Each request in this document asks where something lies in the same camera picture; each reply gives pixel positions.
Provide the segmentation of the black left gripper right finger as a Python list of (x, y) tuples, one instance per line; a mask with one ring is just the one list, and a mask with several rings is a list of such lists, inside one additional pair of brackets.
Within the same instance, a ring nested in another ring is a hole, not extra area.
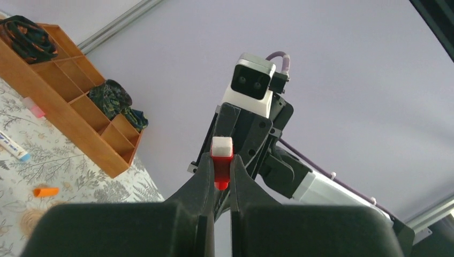
[(284, 205), (230, 165), (233, 256), (405, 256), (406, 239), (362, 206)]

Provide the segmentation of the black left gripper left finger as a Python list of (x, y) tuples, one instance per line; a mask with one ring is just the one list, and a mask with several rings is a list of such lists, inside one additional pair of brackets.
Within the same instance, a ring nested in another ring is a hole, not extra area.
[(163, 202), (64, 203), (50, 208), (23, 256), (214, 256), (214, 163)]

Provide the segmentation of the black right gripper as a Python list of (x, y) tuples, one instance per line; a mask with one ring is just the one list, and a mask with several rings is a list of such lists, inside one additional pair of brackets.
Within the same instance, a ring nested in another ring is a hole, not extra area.
[[(196, 175), (188, 181), (189, 213), (287, 213), (292, 208), (273, 199), (256, 182), (257, 175), (285, 197), (294, 192), (294, 156), (276, 146), (294, 108), (274, 94), (269, 118), (236, 105), (223, 103), (215, 112), (196, 161), (189, 171)], [(227, 137), (233, 142), (233, 160), (227, 173), (234, 178), (224, 190), (214, 182), (214, 159), (209, 157), (213, 138)]]

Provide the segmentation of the white pen blue tip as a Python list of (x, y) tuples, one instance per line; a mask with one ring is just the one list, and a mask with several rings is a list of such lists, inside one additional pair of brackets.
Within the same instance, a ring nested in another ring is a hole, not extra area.
[(31, 157), (29, 152), (24, 150), (4, 132), (1, 132), (1, 146), (19, 161), (28, 161)]

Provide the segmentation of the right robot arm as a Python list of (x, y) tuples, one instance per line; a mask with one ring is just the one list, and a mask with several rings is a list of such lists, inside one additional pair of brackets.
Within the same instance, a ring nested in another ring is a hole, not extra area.
[(315, 164), (295, 149), (276, 145), (282, 142), (283, 129), (294, 113), (290, 103), (273, 94), (267, 107), (260, 104), (258, 108), (268, 110), (269, 116), (240, 104), (217, 106), (200, 152), (210, 150), (213, 137), (231, 137), (233, 152), (241, 156), (252, 179), (261, 176), (273, 191), (305, 204), (370, 207), (392, 225), (404, 256), (410, 256), (415, 237), (411, 228), (334, 177), (318, 172)]

